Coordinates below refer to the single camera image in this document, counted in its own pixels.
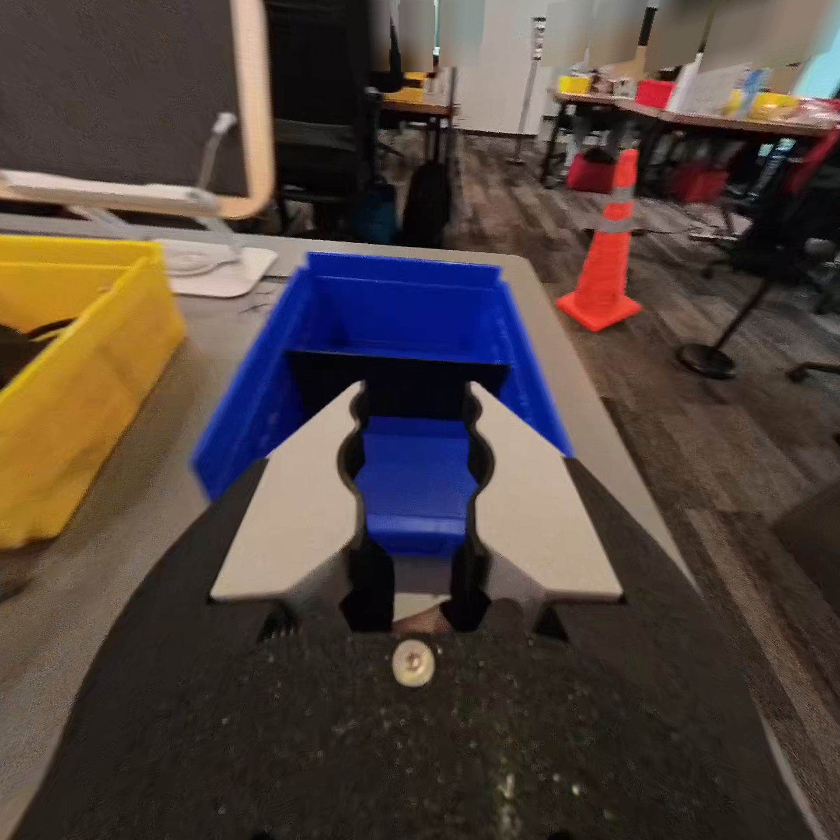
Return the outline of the black backpack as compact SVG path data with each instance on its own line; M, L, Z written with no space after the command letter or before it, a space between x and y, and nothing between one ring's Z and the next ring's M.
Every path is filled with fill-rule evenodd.
M442 249L452 210L452 187L445 163L427 161L413 173L408 184L402 216L405 245Z

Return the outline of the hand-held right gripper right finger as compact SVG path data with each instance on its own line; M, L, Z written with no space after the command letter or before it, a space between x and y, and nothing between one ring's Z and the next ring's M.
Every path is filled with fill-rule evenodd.
M482 588L518 603L618 602L623 588L567 458L483 385L467 384L478 456L468 534L488 569Z

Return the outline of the blue plastic bin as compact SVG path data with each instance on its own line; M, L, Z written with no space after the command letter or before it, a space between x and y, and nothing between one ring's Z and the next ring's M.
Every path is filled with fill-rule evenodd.
M572 454L501 268L310 253L194 449L192 467L209 500L315 416L303 410L289 350L508 364L496 398ZM371 415L356 485L371 536L385 551L431 559L456 551L476 489L468 446L463 418Z

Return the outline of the black thread scrap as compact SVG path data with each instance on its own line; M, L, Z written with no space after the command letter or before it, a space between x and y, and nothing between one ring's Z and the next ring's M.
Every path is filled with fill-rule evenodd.
M288 282L288 277L267 277L261 280L240 302L242 306L238 310L238 314L261 312L263 310L269 312L283 296Z

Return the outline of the red storage crate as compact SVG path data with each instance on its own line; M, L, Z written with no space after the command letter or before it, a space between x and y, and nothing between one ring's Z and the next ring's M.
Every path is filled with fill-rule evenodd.
M575 155L564 183L576 192L609 194L613 189L616 160L616 154L592 146Z

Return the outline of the black bin divider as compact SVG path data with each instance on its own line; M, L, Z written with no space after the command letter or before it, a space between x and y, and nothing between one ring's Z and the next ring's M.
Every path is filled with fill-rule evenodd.
M289 350L286 357L309 417L351 384L364 382L371 415L458 421L469 382L499 396L510 371L508 364L315 350Z

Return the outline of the black office chair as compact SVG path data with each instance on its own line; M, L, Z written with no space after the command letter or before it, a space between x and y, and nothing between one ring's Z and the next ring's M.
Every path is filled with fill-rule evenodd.
M342 235L375 183L379 96L371 86L371 3L267 1L275 196L311 206Z

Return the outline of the black floor stand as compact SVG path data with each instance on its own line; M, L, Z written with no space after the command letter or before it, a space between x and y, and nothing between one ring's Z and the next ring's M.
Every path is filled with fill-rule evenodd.
M771 286L770 278L762 279L714 343L681 344L675 351L678 364L688 372L708 380L724 382L734 378L736 364L723 348L766 297Z

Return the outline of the orange traffic cone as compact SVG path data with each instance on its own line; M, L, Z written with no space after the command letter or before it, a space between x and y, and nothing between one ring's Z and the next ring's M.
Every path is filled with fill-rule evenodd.
M636 149L620 153L612 193L594 231L576 286L555 301L557 309L594 333L642 310L642 306L626 293L637 163Z

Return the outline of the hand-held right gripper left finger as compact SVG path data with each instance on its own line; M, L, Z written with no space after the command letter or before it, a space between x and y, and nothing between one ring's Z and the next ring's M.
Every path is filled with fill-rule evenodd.
M361 441L365 384L353 382L270 452L210 591L214 602L339 603L362 536L347 454Z

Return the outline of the black tablet wooden frame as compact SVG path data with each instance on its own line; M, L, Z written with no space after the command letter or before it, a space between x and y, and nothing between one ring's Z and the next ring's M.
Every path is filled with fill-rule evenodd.
M263 2L2 2L2 201L257 215L274 191Z

